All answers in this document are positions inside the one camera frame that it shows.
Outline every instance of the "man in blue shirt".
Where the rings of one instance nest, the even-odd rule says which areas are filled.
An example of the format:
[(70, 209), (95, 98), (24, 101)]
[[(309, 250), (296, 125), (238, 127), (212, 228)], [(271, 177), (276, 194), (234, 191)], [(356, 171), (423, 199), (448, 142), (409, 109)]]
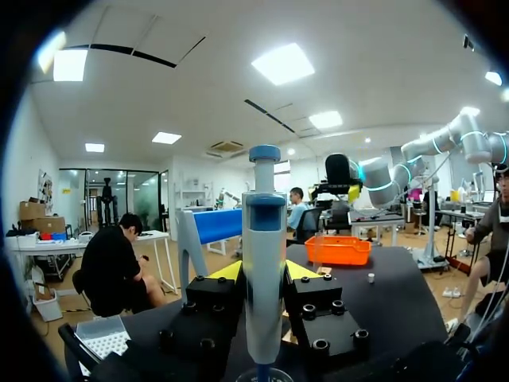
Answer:
[(289, 191), (289, 199), (295, 206), (292, 209), (292, 213), (288, 217), (288, 227), (297, 229), (299, 221), (301, 221), (302, 213), (308, 209), (308, 205), (302, 201), (304, 193), (300, 187), (293, 187)]

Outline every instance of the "poster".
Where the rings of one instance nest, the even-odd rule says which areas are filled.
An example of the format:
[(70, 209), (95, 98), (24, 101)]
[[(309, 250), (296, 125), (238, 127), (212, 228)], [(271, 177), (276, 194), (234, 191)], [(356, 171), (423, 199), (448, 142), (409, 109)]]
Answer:
[(37, 183), (37, 198), (46, 203), (46, 215), (52, 215), (53, 211), (53, 182), (51, 177), (43, 170), (39, 170)]

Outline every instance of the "clear cup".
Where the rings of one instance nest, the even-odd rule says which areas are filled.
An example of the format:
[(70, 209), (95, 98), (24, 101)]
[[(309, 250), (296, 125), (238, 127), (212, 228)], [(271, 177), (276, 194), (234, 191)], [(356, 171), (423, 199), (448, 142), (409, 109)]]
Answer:
[[(258, 382), (258, 371), (256, 368), (252, 368), (248, 370), (239, 378), (237, 378), (236, 382)], [(277, 369), (270, 368), (269, 369), (269, 382), (293, 382), (292, 377), (286, 374), (285, 372)]]

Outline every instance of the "wooden floor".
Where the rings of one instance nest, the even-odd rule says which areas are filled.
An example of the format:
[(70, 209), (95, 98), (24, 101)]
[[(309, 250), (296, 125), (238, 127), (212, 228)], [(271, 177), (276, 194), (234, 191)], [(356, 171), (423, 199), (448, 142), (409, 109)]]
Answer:
[[(381, 242), (384, 246), (390, 246), (390, 232), (384, 232)], [(426, 244), (428, 236), (415, 236), (412, 233), (399, 232), (398, 233), (398, 245), (403, 247), (412, 247), (412, 248), (423, 248)], [(444, 254), (445, 245), (447, 241), (447, 228), (442, 228), (436, 234), (435, 243), (437, 245), (437, 249), (440, 254)], [(232, 258), (234, 254), (234, 250), (237, 246), (238, 240), (233, 239), (227, 242), (227, 255), (222, 256), (216, 253), (211, 253), (206, 251), (204, 247), (204, 257), (206, 259), (206, 263), (208, 266), (208, 270), (210, 272), (218, 271), (219, 269), (227, 266), (228, 264), (236, 261), (235, 258)], [(466, 241), (464, 239), (456, 237), (455, 246), (453, 249), (453, 253), (456, 254), (458, 251), (466, 248)], [(162, 242), (158, 244), (158, 252), (161, 261), (161, 267), (163, 270), (163, 278), (165, 280), (170, 280), (169, 277), (169, 269), (166, 261), (165, 247)], [(485, 255), (488, 252), (489, 243), (481, 244), (480, 249), (480, 257)], [(149, 270), (150, 272), (158, 277), (157, 273), (157, 265), (156, 260), (153, 253), (153, 245), (152, 244), (137, 244), (135, 246), (135, 251), (137, 255), (147, 255), (150, 258), (149, 261)], [(180, 286), (180, 277), (178, 272), (178, 262), (177, 262), (177, 243), (171, 242), (169, 243), (169, 251), (170, 258), (173, 265), (173, 273), (175, 275), (175, 281), (177, 286)], [(466, 263), (470, 263), (470, 258), (464, 258)], [(77, 259), (72, 265), (72, 269), (66, 274), (66, 277), (62, 283), (55, 283), (52, 287), (55, 287), (57, 290), (65, 290), (72, 289), (72, 273), (80, 268), (81, 259)], [(457, 318), (459, 316), (459, 309), (461, 306), (462, 298), (444, 298), (442, 297), (442, 292), (446, 287), (453, 289), (454, 287), (460, 288), (461, 291), (464, 291), (467, 282), (467, 276), (459, 271), (450, 270), (445, 272), (440, 271), (428, 271), (423, 273), (426, 282), (429, 285), (433, 296), (437, 300), (437, 304), (440, 307), (442, 317), (444, 321), (448, 321), (452, 318)], [(189, 272), (190, 279), (194, 277), (194, 270), (190, 269)], [(480, 286), (480, 289), (476, 295), (476, 300), (472, 304), (474, 306), (477, 301), (481, 300), (483, 296), (487, 293), (487, 290), (483, 289)], [(180, 295), (176, 295), (172, 292), (166, 294), (166, 300), (168, 302), (175, 301), (180, 298)], [(60, 299), (60, 308), (62, 310), (77, 310), (77, 309), (85, 309), (87, 305), (85, 301), (80, 296), (64, 296)], [(69, 322), (71, 324), (77, 324), (78, 322), (88, 321), (92, 319), (91, 312), (79, 312), (79, 313), (64, 313), (63, 318), (60, 320), (45, 323), (42, 321), (41, 317), (37, 312), (32, 313), (33, 324), (37, 327), (42, 336), (44, 336), (46, 343), (49, 348), (55, 354), (57, 360), (65, 367), (64, 363), (64, 344), (60, 337), (58, 336), (58, 327), (65, 322)]]

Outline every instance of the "orange plastic tray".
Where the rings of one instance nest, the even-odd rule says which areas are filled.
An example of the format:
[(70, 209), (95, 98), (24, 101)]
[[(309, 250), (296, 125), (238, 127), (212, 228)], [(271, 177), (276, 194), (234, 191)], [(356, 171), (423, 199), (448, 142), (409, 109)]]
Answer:
[(308, 259), (313, 263), (364, 265), (369, 259), (371, 243), (352, 236), (322, 236), (316, 250), (316, 237), (305, 242)]

